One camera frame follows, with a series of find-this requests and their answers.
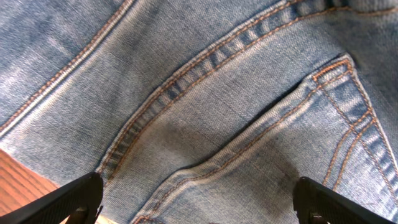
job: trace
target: denim fabric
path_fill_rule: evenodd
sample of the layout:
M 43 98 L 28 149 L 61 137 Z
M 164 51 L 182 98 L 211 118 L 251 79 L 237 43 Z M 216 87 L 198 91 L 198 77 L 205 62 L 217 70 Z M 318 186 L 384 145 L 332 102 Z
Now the denim fabric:
M 48 90 L 52 89 L 68 72 L 69 61 L 81 49 L 85 46 L 86 52 L 94 49 L 101 34 L 106 34 L 101 27 L 112 26 L 106 21 L 122 0 L 22 0 L 1 4 L 0 133 L 3 135 L 6 126 L 15 122 L 10 119 L 13 114 L 21 107 L 34 105 L 36 98 L 40 98 L 34 96 L 40 87 L 47 85 Z M 75 60 L 84 57 L 79 54 Z
M 398 221 L 398 2 L 127 3 L 1 149 L 59 184 L 102 173 L 119 223 L 296 223 L 301 175 Z

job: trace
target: jeans pocket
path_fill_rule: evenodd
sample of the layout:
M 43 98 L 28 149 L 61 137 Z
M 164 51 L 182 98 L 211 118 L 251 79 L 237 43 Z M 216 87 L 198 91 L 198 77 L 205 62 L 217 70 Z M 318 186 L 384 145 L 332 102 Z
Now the jeans pocket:
M 396 220 L 397 167 L 349 55 L 301 84 L 208 161 L 177 171 L 135 223 L 296 223 L 309 176 Z

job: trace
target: seam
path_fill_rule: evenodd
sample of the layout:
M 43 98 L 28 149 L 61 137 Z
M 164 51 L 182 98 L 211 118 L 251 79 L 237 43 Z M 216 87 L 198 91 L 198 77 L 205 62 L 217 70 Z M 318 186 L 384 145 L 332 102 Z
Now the seam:
M 376 158 L 374 158 L 373 153 L 369 150 L 369 148 L 368 148 L 368 146 L 365 144 L 365 142 L 364 142 L 362 139 L 360 139 L 359 141 L 360 141 L 360 143 L 362 144 L 362 146 L 364 147 L 366 153 L 369 155 L 369 157 L 370 157 L 370 158 L 372 159 L 372 161 L 375 163 L 375 165 L 376 165 L 377 169 L 379 170 L 379 172 L 381 173 L 382 178 L 384 179 L 384 181 L 388 183 L 389 181 L 388 181 L 386 175 L 384 175 L 384 173 L 383 173 L 383 171 L 382 171 L 382 169 L 381 169 L 381 167 L 380 167 L 380 163 L 378 163 L 378 161 L 376 160 Z M 389 189 L 390 193 L 391 193 L 392 195 L 394 195 L 394 191 L 393 191 L 392 186 L 391 186 L 390 184 L 387 185 L 387 188 Z M 394 202 L 395 202 L 395 205 L 398 207 L 398 201 L 397 201 L 396 198 L 395 198 Z
M 339 61 L 339 62 L 334 63 L 333 65 L 327 66 L 326 68 L 322 69 L 319 73 L 317 73 L 316 75 L 314 75 L 314 76 L 312 77 L 312 79 L 319 85 L 319 83 L 318 83 L 318 78 L 319 78 L 320 76 L 326 74 L 326 73 L 329 72 L 330 70 L 335 69 L 336 67 L 339 67 L 340 65 L 346 65 L 347 68 L 348 68 L 348 70 L 352 70 L 352 69 L 353 69 L 352 66 L 351 66 L 351 64 L 349 63 L 349 60 L 348 60 L 348 59 L 344 59 L 344 60 L 341 60 L 341 61 Z
M 135 143 L 137 142 L 137 140 L 139 139 L 139 137 L 141 136 L 141 134 L 143 134 L 143 132 L 168 108 L 170 108 L 177 100 L 179 100 L 183 95 L 185 95 L 190 89 L 192 89 L 195 85 L 197 85 L 198 83 L 200 83 L 203 79 L 205 79 L 207 76 L 209 76 L 210 74 L 212 74 L 213 72 L 217 71 L 217 69 L 219 69 L 221 66 L 223 66 L 224 64 L 228 63 L 230 60 L 234 59 L 236 56 L 238 56 L 239 54 L 241 54 L 242 52 L 244 52 L 245 50 L 247 50 L 248 48 L 250 48 L 251 46 L 253 46 L 254 44 L 258 43 L 259 41 L 261 41 L 262 39 L 276 33 L 277 31 L 284 29 L 288 26 L 291 26 L 292 24 L 295 24 L 298 21 L 301 21 L 303 19 L 308 19 L 314 16 L 320 16 L 323 14 L 326 14 L 328 12 L 333 12 L 333 11 L 337 11 L 337 10 L 346 10 L 347 7 L 342 7 L 342 8 L 337 8 L 337 7 L 333 7 L 330 9 L 327 9 L 325 11 L 322 12 L 317 12 L 314 14 L 310 14 L 307 16 L 303 16 L 303 17 L 298 17 L 292 21 L 290 21 L 287 24 L 284 24 L 280 27 L 275 28 L 274 30 L 264 34 L 263 36 L 261 36 L 260 38 L 254 40 L 253 42 L 251 42 L 249 45 L 245 46 L 243 49 L 241 49 L 240 51 L 236 52 L 235 54 L 233 54 L 232 56 L 230 56 L 229 58 L 225 59 L 223 62 L 221 62 L 219 65 L 217 65 L 214 69 L 210 70 L 208 73 L 204 74 L 204 76 L 200 77 L 197 81 L 195 81 L 194 83 L 192 83 L 185 91 L 181 92 L 174 100 L 172 100 L 164 109 L 162 109 L 151 121 L 149 121 L 144 128 L 139 132 L 139 134 L 136 136 L 136 138 L 133 140 L 133 142 L 130 144 L 130 146 L 128 147 L 127 151 L 124 153 L 124 155 L 122 156 L 121 160 L 118 163 L 118 166 L 115 168 L 114 172 L 111 174 L 110 178 L 108 179 L 107 183 L 105 184 L 105 187 L 113 180 L 114 175 L 118 172 L 118 170 L 120 169 L 121 165 L 123 164 L 124 160 L 126 159 L 126 156 L 130 153 L 132 147 L 135 145 Z
M 238 30 L 235 34 L 233 34 L 233 35 L 232 35 L 231 37 L 229 37 L 228 39 L 226 39 L 226 40 L 222 41 L 221 43 L 219 43 L 218 45 L 214 46 L 214 47 L 213 47 L 212 49 L 210 49 L 205 55 L 203 55 L 203 56 L 201 56 L 200 58 L 198 58 L 198 59 L 197 59 L 195 62 L 193 62 L 188 68 L 186 68 L 185 70 L 183 70 L 178 76 L 176 76 L 173 80 L 171 80 L 168 84 L 166 84 L 166 86 L 164 86 L 163 88 L 161 88 L 160 91 L 159 91 L 155 96 L 153 96 L 153 98 L 148 102 L 148 104 L 145 105 L 145 107 L 144 107 L 144 108 L 142 109 L 142 111 L 136 116 L 136 118 L 135 118 L 134 120 L 132 120 L 132 121 L 128 124 L 127 128 L 122 132 L 122 135 L 120 136 L 120 138 L 119 138 L 118 141 L 116 142 L 115 146 L 114 146 L 114 147 L 111 149 L 111 151 L 107 154 L 107 156 L 106 156 L 104 162 L 98 167 L 98 172 L 99 172 L 100 174 L 103 173 L 103 171 L 104 171 L 105 167 L 108 165 L 108 162 L 109 162 L 109 160 L 111 159 L 113 153 L 115 152 L 115 150 L 116 150 L 116 149 L 118 148 L 118 146 L 120 145 L 121 141 L 122 141 L 122 140 L 124 139 L 124 137 L 126 136 L 126 134 L 127 134 L 127 132 L 128 132 L 128 129 L 131 129 L 131 127 L 134 125 L 134 123 L 142 116 L 142 114 L 144 114 L 144 113 L 146 112 L 146 110 L 148 109 L 148 107 L 149 107 L 156 99 L 158 99 L 158 97 L 159 97 L 165 90 L 167 90 L 171 85 L 173 85 L 179 78 L 181 78 L 182 76 L 184 76 L 185 74 L 187 74 L 194 66 L 198 65 L 201 61 L 203 61 L 205 58 L 207 58 L 207 57 L 208 57 L 209 55 L 211 55 L 213 52 L 215 52 L 215 51 L 218 50 L 220 47 L 224 46 L 225 44 L 227 44 L 228 42 L 230 42 L 231 40 L 233 40 L 236 36 L 238 36 L 238 35 L 241 34 L 242 32 L 248 30 L 248 29 L 251 28 L 252 26 L 254 26 L 254 25 L 256 25 L 257 23 L 259 23 L 260 21 L 262 21 L 262 20 L 268 18 L 269 16 L 271 16 L 271 15 L 277 13 L 278 11 L 281 11 L 281 10 L 283 10 L 283 9 L 285 9 L 285 8 L 287 8 L 287 7 L 289 7 L 289 6 L 292 5 L 292 4 L 296 4 L 296 3 L 302 2 L 302 1 L 306 1 L 306 0 L 294 0 L 294 1 L 288 2 L 288 3 L 284 4 L 283 6 L 280 6 L 280 7 L 276 8 L 276 9 L 274 9 L 273 11 L 268 12 L 267 14 L 265 14 L 265 15 L 259 17 L 258 19 L 256 19 L 256 20 L 253 21 L 252 23 L 250 23 L 250 24 L 248 24 L 247 26 L 243 27 L 242 29 Z M 397 11 L 398 11 L 398 8 L 393 7 L 393 8 L 391 8 L 391 9 L 386 9 L 386 10 L 376 11 L 376 12 L 359 12 L 359 11 L 355 11 L 354 9 L 352 9 L 352 8 L 350 8 L 350 7 L 348 7 L 348 6 L 346 6 L 346 7 L 333 7 L 333 8 L 330 8 L 330 9 L 325 10 L 324 12 L 327 12 L 327 11 L 329 11 L 329 10 L 331 10 L 331 11 L 337 11 L 337 10 L 351 11 L 351 12 L 355 12 L 355 13 L 357 13 L 358 15 L 361 15 L 361 16 L 380 16 L 380 15 L 389 14 L 389 13 L 392 13 L 392 12 L 397 12 Z M 322 13 L 322 12 L 318 12 L 318 13 L 311 14 L 311 15 L 316 16 L 316 15 L 318 15 L 319 13 Z
M 79 52 L 78 55 L 74 59 L 72 59 L 66 66 L 64 66 L 59 72 L 57 72 L 49 81 L 47 81 L 36 93 L 34 93 L 28 101 L 25 102 L 18 110 L 15 112 L 1 127 L 0 132 L 3 131 L 6 127 L 8 127 L 22 112 L 26 110 L 26 108 L 39 97 L 50 85 L 52 85 L 55 81 L 57 81 L 61 76 L 69 74 L 71 71 L 69 69 L 73 69 L 73 67 L 77 66 L 82 58 L 86 58 L 88 55 L 84 55 L 89 50 L 93 50 L 98 46 L 98 43 L 102 41 L 103 37 L 101 36 L 107 32 L 109 32 L 112 27 L 115 25 L 114 21 L 121 18 L 121 16 L 125 13 L 122 12 L 127 7 L 129 7 L 134 0 L 125 0 L 119 7 L 119 9 L 108 19 L 106 24 L 96 33 L 96 35 L 91 39 L 90 43 L 86 45 L 86 47 Z
M 355 147 L 355 145 L 356 145 L 356 143 L 359 141 L 359 139 L 362 137 L 363 133 L 364 133 L 372 124 L 374 124 L 374 122 L 375 122 L 375 120 L 372 119 L 372 121 L 371 121 L 368 125 L 366 125 L 366 127 L 363 128 L 362 131 L 361 131 L 359 134 L 357 134 L 357 136 L 355 137 L 353 143 L 350 145 L 350 147 L 349 147 L 349 149 L 348 149 L 348 152 L 347 152 L 347 154 L 346 154 L 346 157 L 344 158 L 343 165 L 341 166 L 340 172 L 339 172 L 339 174 L 338 174 L 338 178 L 337 178 L 337 180 L 336 180 L 336 183 L 335 183 L 335 185 L 333 186 L 333 190 L 334 190 L 334 191 L 336 190 L 337 186 L 338 186 L 338 185 L 340 184 L 340 182 L 341 182 L 341 177 L 343 176 L 344 169 L 345 169 L 345 167 L 346 167 L 346 165 L 347 165 L 349 156 L 351 155 L 351 153 L 352 153 L 352 151 L 353 151 L 353 148 Z
M 372 113 L 371 113 L 372 118 L 373 118 L 375 121 L 377 121 L 376 115 L 374 114 L 374 108 L 371 106 L 370 102 L 369 102 L 368 99 L 365 97 L 365 93 L 362 91 L 362 88 L 360 87 L 360 85 L 359 85 L 359 83 L 357 82 L 357 80 L 356 80 L 355 78 L 353 78 L 353 81 L 354 81 L 354 83 L 355 83 L 357 89 L 359 90 L 361 96 L 363 97 L 363 100 L 365 101 L 366 106 L 368 107 L 369 110 L 372 111 Z M 394 156 L 392 156 L 392 152 L 391 152 L 390 148 L 388 147 L 387 141 L 386 141 L 386 139 L 384 138 L 384 135 L 381 133 L 379 124 L 378 124 L 377 122 L 376 122 L 376 125 L 375 125 L 375 126 L 376 126 L 376 129 L 377 129 L 377 131 L 379 132 L 380 137 L 381 137 L 381 139 L 382 139 L 382 141 L 383 141 L 384 147 L 386 147 L 386 149 L 387 149 L 387 152 L 388 152 L 388 155 L 389 155 L 389 157 L 390 157 L 390 160 L 392 161 L 392 166 L 394 167 L 394 172 L 396 173 L 396 176 L 398 177 L 398 169 L 397 169 L 397 167 L 395 166 L 395 164 L 394 164 L 394 159 L 393 159 Z
M 204 59 L 206 59 L 207 57 L 209 57 L 212 53 L 214 53 L 216 50 L 218 50 L 220 47 L 226 45 L 227 43 L 231 42 L 235 37 L 237 37 L 239 34 L 243 33 L 244 31 L 250 29 L 251 27 L 253 27 L 254 25 L 256 25 L 257 23 L 263 21 L 264 19 L 270 17 L 271 15 L 279 12 L 280 10 L 283 10 L 287 7 L 289 7 L 291 4 L 295 4 L 297 2 L 301 2 L 301 1 L 305 1 L 305 0 L 294 0 L 292 2 L 288 2 L 286 4 L 284 4 L 283 6 L 280 6 L 274 10 L 272 10 L 271 12 L 268 12 L 267 14 L 259 17 L 258 19 L 256 19 L 255 21 L 253 21 L 252 23 L 248 24 L 247 26 L 243 27 L 242 29 L 238 30 L 235 34 L 233 34 L 231 37 L 229 37 L 228 39 L 222 41 L 221 43 L 219 43 L 218 45 L 214 46 L 212 49 L 210 49 L 205 55 L 201 56 L 200 58 L 198 58 L 198 60 L 196 60 L 195 62 L 193 62 L 189 67 L 187 67 L 185 70 L 183 70 L 177 77 L 175 77 L 173 80 L 171 80 L 166 86 L 164 86 L 159 92 L 158 94 L 156 94 L 149 102 L 147 105 L 145 105 L 145 107 L 142 109 L 142 111 L 137 115 L 137 117 L 131 121 L 131 123 L 127 126 L 127 128 L 123 131 L 122 136 L 119 138 L 119 140 L 117 141 L 117 143 L 115 144 L 115 146 L 112 148 L 111 152 L 109 153 L 109 156 L 105 159 L 103 165 L 99 168 L 99 172 L 102 173 L 102 171 L 104 171 L 104 168 L 106 167 L 106 165 L 108 164 L 112 154 L 115 152 L 115 150 L 118 148 L 118 146 L 120 145 L 121 141 L 124 139 L 124 137 L 126 136 L 128 129 L 131 129 L 131 127 L 134 125 L 134 123 L 142 116 L 142 114 L 144 114 L 146 112 L 146 110 L 148 109 L 148 107 L 151 106 L 151 104 L 158 99 L 158 97 L 164 92 L 166 91 L 170 86 L 172 86 L 177 80 L 179 80 L 182 76 L 184 76 L 185 74 L 187 74 L 191 69 L 193 69 L 195 66 L 197 66 L 200 62 L 202 62 Z
M 352 70 L 353 68 L 352 68 L 351 64 L 349 65 L 348 68 L 349 68 L 350 71 L 351 71 L 351 72 L 350 72 L 350 74 L 351 74 L 351 79 L 355 82 L 356 87 L 357 87 L 357 89 L 359 90 L 359 92 L 361 93 L 361 96 L 363 97 L 363 100 L 365 101 L 366 106 L 367 106 L 367 108 L 368 108 L 368 110 L 367 110 L 367 112 L 365 112 L 365 114 L 370 113 L 370 115 L 371 115 L 371 117 L 372 117 L 372 121 L 371 121 L 371 122 L 358 134 L 358 132 L 355 131 L 355 129 L 354 129 L 354 126 L 355 126 L 355 125 L 352 125 L 352 124 L 351 124 L 351 122 L 349 121 L 349 119 L 348 119 L 348 118 L 345 116 L 345 114 L 339 109 L 339 107 L 337 106 L 336 102 L 330 97 L 330 95 L 326 92 L 326 90 L 324 90 L 324 89 L 322 88 L 324 94 L 325 94 L 326 97 L 331 101 L 332 105 L 335 107 L 335 109 L 337 110 L 337 112 L 338 112 L 340 115 L 342 115 L 342 117 L 344 118 L 344 120 L 348 123 L 348 125 L 350 125 L 350 130 L 352 130 L 352 132 L 354 132 L 354 133 L 357 135 L 357 137 L 355 138 L 354 142 L 352 143 L 352 145 L 350 146 L 350 148 L 349 148 L 349 150 L 348 150 L 348 152 L 347 152 L 347 154 L 346 154 L 346 157 L 345 157 L 345 159 L 344 159 L 344 161 L 343 161 L 343 165 L 342 165 L 342 167 L 341 167 L 341 169 L 340 169 L 340 172 L 339 172 L 339 175 L 338 175 L 338 179 L 337 179 L 337 181 L 335 182 L 335 184 L 334 184 L 334 186 L 333 186 L 333 190 L 336 190 L 338 184 L 340 184 L 341 177 L 342 177 L 343 172 L 344 172 L 344 169 L 345 169 L 345 165 L 346 165 L 346 163 L 347 163 L 347 161 L 348 161 L 348 159 L 349 159 L 349 156 L 351 155 L 351 151 L 353 150 L 355 144 L 358 142 L 358 140 L 361 140 L 360 137 L 363 135 L 363 133 L 365 132 L 365 130 L 368 129 L 368 128 L 370 127 L 370 125 L 372 125 L 372 124 L 377 124 L 377 122 L 376 122 L 377 118 L 376 118 L 375 115 L 373 114 L 372 108 L 370 107 L 370 104 L 369 104 L 368 100 L 366 99 L 366 97 L 365 97 L 365 95 L 364 95 L 362 89 L 360 88 L 359 83 L 355 80 L 355 77 L 353 76 L 353 70 Z M 371 158 L 374 159 L 374 157 L 373 157 L 373 155 L 371 154 L 371 152 L 369 151 L 369 149 L 368 149 L 366 152 L 367 152 L 368 154 L 370 153 L 369 156 L 370 156 Z M 386 175 L 384 174 L 384 172 L 383 172 L 382 169 L 380 168 L 379 163 L 378 163 L 376 160 L 374 160 L 374 162 L 375 162 L 375 165 L 377 166 L 377 169 L 378 169 L 379 172 L 381 173 L 382 178 L 384 179 L 385 183 L 387 184 L 387 188 L 389 189 L 389 191 L 390 191 L 390 193 L 391 193 L 391 195 L 392 195 L 392 198 L 394 199 L 395 204 L 396 204 L 397 207 L 398 207 L 398 200 L 397 200 L 397 198 L 396 198 L 396 196 L 395 196 L 395 194 L 394 194 L 394 191 L 392 190 L 391 183 L 390 183 L 390 182 L 388 181 L 388 179 L 386 178 Z
M 316 87 L 316 89 L 312 90 L 307 97 L 301 101 L 301 103 L 299 103 L 295 108 L 291 109 L 288 113 L 286 113 L 285 115 L 283 115 L 283 117 L 281 117 L 280 120 L 278 120 L 277 122 L 275 122 L 274 124 L 272 124 L 271 126 L 269 126 L 267 129 L 265 129 L 261 134 L 259 134 L 257 137 L 255 137 L 248 145 L 246 145 L 245 148 L 243 148 L 242 150 L 240 150 L 237 154 L 235 154 L 235 156 L 233 156 L 230 160 L 228 160 L 227 162 L 225 162 L 221 167 L 214 169 L 212 171 L 210 171 L 207 174 L 201 175 L 199 177 L 191 177 L 191 178 L 187 178 L 184 180 L 181 180 L 177 185 L 175 185 L 174 187 L 172 187 L 162 198 L 159 202 L 157 202 L 157 204 L 155 205 L 154 209 L 152 210 L 152 212 L 146 216 L 146 217 L 150 217 L 152 216 L 157 209 L 160 207 L 160 205 L 162 204 L 162 202 L 178 187 L 180 187 L 182 184 L 188 182 L 188 181 L 194 181 L 194 180 L 199 180 L 199 179 L 204 179 L 207 178 L 221 170 L 223 170 L 226 166 L 228 166 L 231 162 L 235 161 L 241 154 L 243 154 L 244 152 L 246 152 L 253 144 L 255 144 L 256 142 L 258 142 L 258 140 L 260 140 L 260 138 L 262 138 L 265 134 L 267 134 L 271 129 L 273 129 L 274 127 L 276 127 L 277 125 L 279 125 L 281 122 L 283 122 L 287 117 L 289 117 L 292 113 L 296 112 L 304 103 L 306 103 L 311 96 L 320 88 L 322 88 L 322 86 L 328 85 L 329 83 L 342 78 L 344 75 L 348 74 L 347 72 L 344 72 L 342 74 L 340 74 L 338 77 L 335 77 L 325 83 L 323 83 L 322 85 L 318 85 Z
M 369 110 L 367 110 L 367 112 L 365 112 L 365 114 L 362 115 L 361 118 L 359 118 L 354 124 L 348 124 L 349 125 L 349 130 L 344 134 L 344 136 L 340 139 L 339 143 L 336 146 L 335 152 L 333 153 L 333 157 L 330 161 L 329 164 L 329 168 L 328 171 L 326 173 L 325 179 L 323 180 L 322 184 L 326 185 L 326 183 L 328 182 L 329 176 L 331 174 L 331 170 L 333 168 L 333 165 L 335 164 L 337 155 L 338 155 L 338 151 L 340 150 L 341 145 L 344 143 L 345 139 L 348 137 L 348 135 L 353 131 L 353 129 L 355 128 L 355 126 L 360 123 L 368 114 L 370 113 Z

